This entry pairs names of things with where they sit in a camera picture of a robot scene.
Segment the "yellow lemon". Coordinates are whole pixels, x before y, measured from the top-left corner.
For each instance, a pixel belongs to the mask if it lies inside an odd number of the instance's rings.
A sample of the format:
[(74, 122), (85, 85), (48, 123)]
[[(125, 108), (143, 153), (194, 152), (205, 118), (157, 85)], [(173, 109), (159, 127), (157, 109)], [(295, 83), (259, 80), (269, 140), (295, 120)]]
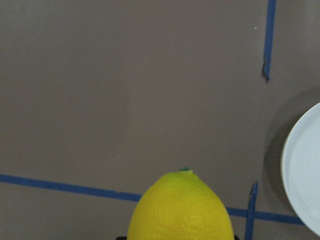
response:
[(129, 240), (233, 240), (220, 198), (191, 169), (160, 177), (136, 205)]

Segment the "white plate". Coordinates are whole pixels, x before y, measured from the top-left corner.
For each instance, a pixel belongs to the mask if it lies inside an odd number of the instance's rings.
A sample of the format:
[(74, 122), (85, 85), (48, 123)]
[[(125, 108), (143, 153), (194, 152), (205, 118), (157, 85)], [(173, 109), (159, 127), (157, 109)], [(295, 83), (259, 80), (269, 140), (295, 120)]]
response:
[(320, 104), (306, 111), (284, 142), (281, 179), (287, 199), (304, 225), (320, 235)]

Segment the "brown paper table cover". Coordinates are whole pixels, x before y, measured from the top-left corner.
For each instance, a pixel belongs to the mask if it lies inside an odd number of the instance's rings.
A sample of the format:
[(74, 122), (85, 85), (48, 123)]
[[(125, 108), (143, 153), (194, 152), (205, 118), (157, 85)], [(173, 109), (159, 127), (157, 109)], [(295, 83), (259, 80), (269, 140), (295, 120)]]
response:
[(142, 194), (188, 167), (233, 209), (293, 216), (280, 174), (320, 101), (320, 3), (3, 0), (0, 174)]

